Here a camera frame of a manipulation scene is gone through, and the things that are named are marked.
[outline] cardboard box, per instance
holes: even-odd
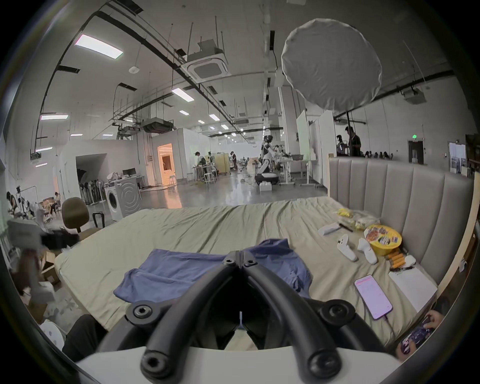
[[[46,251],[42,257],[42,276],[45,281],[49,281],[52,285],[57,284],[60,282],[60,279],[57,275],[57,271],[55,270],[55,254],[50,251]]]

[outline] white remote control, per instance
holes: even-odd
[[[370,243],[365,239],[359,239],[359,246],[357,247],[359,251],[362,251],[365,254],[365,258],[370,264],[377,264],[377,255],[373,251]]]
[[[336,245],[338,250],[344,254],[344,256],[351,260],[351,261],[357,261],[358,257],[357,255],[352,251],[352,249],[348,246],[348,235],[343,235],[339,240]]]

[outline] smartphone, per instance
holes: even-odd
[[[380,319],[392,310],[392,304],[372,275],[356,280],[355,287],[374,320]]]
[[[401,349],[405,355],[407,355],[410,352],[410,345],[408,345],[409,339],[412,339],[412,341],[415,343],[417,348],[421,346],[426,339],[428,339],[430,334],[433,332],[433,328],[425,329],[423,328],[423,326],[429,323],[430,321],[431,321],[430,316],[427,315],[427,317],[423,319],[421,324],[417,328],[415,328],[410,335],[408,335],[406,338],[403,339]]]

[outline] doorway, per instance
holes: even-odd
[[[158,165],[160,166],[160,176],[162,184],[169,184],[169,177],[175,176],[175,164],[173,163],[172,144],[161,145],[158,150]]]
[[[408,141],[408,162],[423,164],[423,141]]]

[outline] bar stool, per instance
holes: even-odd
[[[214,183],[215,180],[213,179],[213,175],[211,172],[208,172],[208,173],[205,173],[204,174],[204,179],[205,179],[205,183],[208,185],[208,183]]]

